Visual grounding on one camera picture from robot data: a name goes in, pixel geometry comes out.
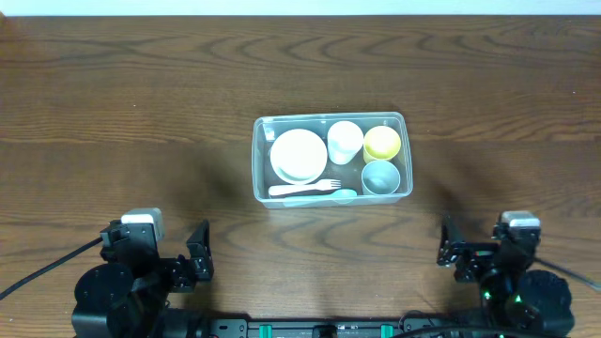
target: spoon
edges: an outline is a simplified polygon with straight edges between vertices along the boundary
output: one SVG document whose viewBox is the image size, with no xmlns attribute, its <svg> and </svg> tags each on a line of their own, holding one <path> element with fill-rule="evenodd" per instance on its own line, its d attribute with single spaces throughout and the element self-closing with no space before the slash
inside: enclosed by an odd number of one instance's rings
<svg viewBox="0 0 601 338">
<path fill-rule="evenodd" d="M 335 192 L 323 194 L 323 195 L 309 195 L 309 196 L 294 196 L 294 197 L 286 197 L 284 199 L 285 207 L 300 207 L 304 205 L 309 205 L 313 203 L 317 203 L 320 201 L 328 201 L 334 199 L 334 202 L 338 204 L 347 204 L 353 201 L 352 198 L 344 199 L 344 200 L 335 200 L 338 198 L 345 197 L 356 197 L 357 192 L 352 189 L 339 189 Z"/>
</svg>

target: plastic bin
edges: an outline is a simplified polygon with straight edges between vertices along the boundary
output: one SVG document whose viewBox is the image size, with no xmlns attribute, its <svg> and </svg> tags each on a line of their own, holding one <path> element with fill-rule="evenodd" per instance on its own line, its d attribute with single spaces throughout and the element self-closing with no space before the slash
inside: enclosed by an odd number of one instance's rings
<svg viewBox="0 0 601 338">
<path fill-rule="evenodd" d="M 328 130 L 338 121 L 351 121 L 357 124 L 365 134 L 375 126 L 388 126 L 395 129 L 401 137 L 401 150 L 391 162 L 401 174 L 401 185 L 395 193 L 384 195 L 362 195 L 361 172 L 365 166 L 362 150 L 348 164 L 337 165 L 328 161 L 326 169 L 316 181 L 321 178 L 340 179 L 342 188 L 357 192 L 356 197 L 331 198 L 330 196 L 315 197 L 327 192 L 306 192 L 311 197 L 302 196 L 290 200 L 285 197 L 270 198 L 268 188 L 272 185 L 287 184 L 282 181 L 271 167 L 270 150 L 275 139 L 286 131 L 306 129 L 319 135 L 324 143 L 327 142 Z M 253 189 L 254 197 L 267 208 L 282 207 L 335 207 L 362 206 L 375 204 L 396 203 L 413 190 L 413 174 L 411 169 L 411 151 L 405 119 L 397 112 L 376 113 L 340 113 L 319 115 L 287 115 L 265 116 L 254 123 L 253 132 Z"/>
</svg>

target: utensil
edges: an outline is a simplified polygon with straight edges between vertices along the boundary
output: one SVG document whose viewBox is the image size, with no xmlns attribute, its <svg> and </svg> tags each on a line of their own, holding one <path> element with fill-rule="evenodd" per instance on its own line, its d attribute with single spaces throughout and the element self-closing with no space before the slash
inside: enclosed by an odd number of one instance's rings
<svg viewBox="0 0 601 338">
<path fill-rule="evenodd" d="M 336 122 L 328 130 L 328 156 L 336 164 L 349 163 L 362 146 L 363 131 L 352 122 Z"/>
<path fill-rule="evenodd" d="M 295 129 L 278 137 L 270 151 L 275 174 L 290 184 L 307 184 L 318 178 L 328 163 L 328 150 L 314 132 Z"/>
<path fill-rule="evenodd" d="M 306 192 L 311 190 L 328 191 L 340 189 L 340 187 L 342 187 L 342 184 L 337 179 L 320 179 L 315 184 L 272 186 L 269 189 L 269 194 L 270 196 L 280 196 L 293 192 Z"/>
<path fill-rule="evenodd" d="M 339 189 L 323 195 L 286 197 L 284 198 L 284 207 L 307 206 L 324 200 L 332 200 L 338 204 L 347 204 L 354 200 L 352 197 L 357 197 L 357 192 L 352 189 Z"/>
<path fill-rule="evenodd" d="M 375 160 L 389 161 L 401 149 L 401 137 L 394 129 L 377 126 L 365 134 L 363 140 L 363 160 L 365 163 Z"/>
<path fill-rule="evenodd" d="M 361 172 L 361 185 L 366 195 L 394 193 L 401 185 L 401 175 L 389 161 L 371 161 Z"/>
</svg>

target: fork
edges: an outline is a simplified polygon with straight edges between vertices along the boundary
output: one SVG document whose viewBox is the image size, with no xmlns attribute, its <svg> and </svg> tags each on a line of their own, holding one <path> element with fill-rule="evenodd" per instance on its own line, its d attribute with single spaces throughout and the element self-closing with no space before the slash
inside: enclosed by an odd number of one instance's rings
<svg viewBox="0 0 601 338">
<path fill-rule="evenodd" d="M 269 193 L 270 196 L 280 196 L 292 192 L 306 192 L 310 190 L 328 191 L 340 189 L 341 187 L 342 183 L 338 179 L 320 179 L 314 184 L 272 186 L 269 189 Z"/>
</svg>

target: table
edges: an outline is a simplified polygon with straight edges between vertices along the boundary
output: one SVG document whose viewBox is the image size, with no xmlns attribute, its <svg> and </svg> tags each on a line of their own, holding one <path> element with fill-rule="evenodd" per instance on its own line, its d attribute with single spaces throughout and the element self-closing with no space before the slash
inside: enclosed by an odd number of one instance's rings
<svg viewBox="0 0 601 338">
<path fill-rule="evenodd" d="M 215 278 L 174 306 L 255 318 L 399 317 L 477 303 L 435 264 L 439 215 L 485 240 L 540 216 L 539 254 L 601 279 L 601 21 L 595 17 L 7 18 L 0 33 L 0 289 L 160 207 L 162 256 L 211 222 Z M 398 204 L 267 210 L 265 115 L 398 111 Z M 100 248 L 0 302 L 0 336 L 70 337 Z M 570 281 L 573 337 L 601 299 Z"/>
</svg>

